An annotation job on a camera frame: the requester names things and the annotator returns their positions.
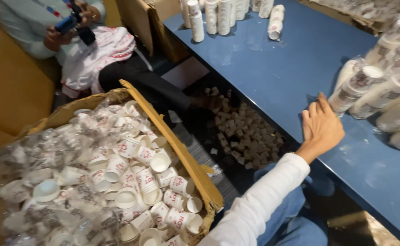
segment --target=blue table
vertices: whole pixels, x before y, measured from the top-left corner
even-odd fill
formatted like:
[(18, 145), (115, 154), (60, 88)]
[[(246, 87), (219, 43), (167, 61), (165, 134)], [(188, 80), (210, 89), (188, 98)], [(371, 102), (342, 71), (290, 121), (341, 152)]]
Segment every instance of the blue table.
[[(318, 92), (332, 93), (346, 60), (365, 54), (377, 41), (294, 0), (285, 6), (282, 41), (267, 36), (268, 19), (249, 12), (226, 37), (206, 33), (192, 41), (181, 14), (164, 25), (200, 62), (230, 82), (264, 119), (301, 143), (301, 111)], [(342, 118), (346, 136), (318, 158), (345, 192), (400, 239), (400, 151), (389, 147), (367, 120)]]

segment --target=cardboard flap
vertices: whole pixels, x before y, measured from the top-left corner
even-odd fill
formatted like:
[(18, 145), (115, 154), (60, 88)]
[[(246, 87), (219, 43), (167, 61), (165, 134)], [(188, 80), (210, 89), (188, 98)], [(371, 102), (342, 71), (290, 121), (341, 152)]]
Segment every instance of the cardboard flap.
[[(122, 86), (126, 87), (130, 95), (141, 105), (142, 109), (147, 113), (152, 121), (157, 121), (160, 117), (155, 109), (148, 103), (148, 101), (135, 89), (129, 82), (120, 80)], [(210, 180), (209, 176), (203, 171), (202, 167), (192, 157), (186, 149), (186, 146), (180, 142), (175, 136), (173, 131), (166, 125), (156, 125), (159, 131), (164, 135), (167, 141), (171, 144), (176, 154), (180, 157), (182, 164), (185, 166), (189, 175), (194, 180), (197, 189), (202, 197), (205, 199), (205, 206), (210, 206), (215, 210), (223, 206), (223, 197), (215, 187), (214, 183)]]

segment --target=black trousers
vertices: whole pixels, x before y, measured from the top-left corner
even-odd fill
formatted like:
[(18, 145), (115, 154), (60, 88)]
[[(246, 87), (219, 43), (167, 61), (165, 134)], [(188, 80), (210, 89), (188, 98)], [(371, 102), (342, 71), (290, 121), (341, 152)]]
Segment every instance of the black trousers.
[(158, 113), (168, 115), (169, 109), (184, 113), (189, 108), (189, 97), (150, 71), (136, 53), (125, 61), (109, 64), (99, 74), (99, 82), (105, 92), (120, 88), (120, 79), (131, 83)]

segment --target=person's right hand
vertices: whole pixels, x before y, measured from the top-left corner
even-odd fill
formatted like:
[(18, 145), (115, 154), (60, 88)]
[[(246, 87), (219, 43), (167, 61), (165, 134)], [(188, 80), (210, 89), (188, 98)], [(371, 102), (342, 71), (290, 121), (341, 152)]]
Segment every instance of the person's right hand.
[(72, 29), (62, 35), (59, 31), (56, 31), (54, 26), (50, 26), (47, 28), (44, 45), (52, 51), (59, 51), (62, 45), (70, 44), (72, 38), (76, 35), (77, 32)]
[(302, 111), (304, 142), (296, 151), (306, 162), (311, 163), (317, 156), (334, 148), (344, 137), (341, 121), (334, 114), (322, 92), (317, 102)]

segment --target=light blue shirt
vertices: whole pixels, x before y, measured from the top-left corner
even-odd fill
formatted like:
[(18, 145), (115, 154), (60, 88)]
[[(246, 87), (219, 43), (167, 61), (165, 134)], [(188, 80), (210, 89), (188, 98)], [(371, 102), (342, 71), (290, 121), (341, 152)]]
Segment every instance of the light blue shirt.
[[(101, 15), (99, 25), (103, 25), (106, 9), (102, 1), (82, 1), (99, 10)], [(45, 47), (43, 40), (47, 34), (47, 27), (56, 25), (62, 19), (50, 13), (44, 5), (50, 6), (63, 17), (67, 17), (71, 12), (62, 0), (0, 0), (0, 24), (31, 56), (37, 59), (55, 56), (59, 64), (63, 65), (72, 45), (81, 40), (79, 37), (73, 38), (71, 44), (61, 46), (58, 52)]]

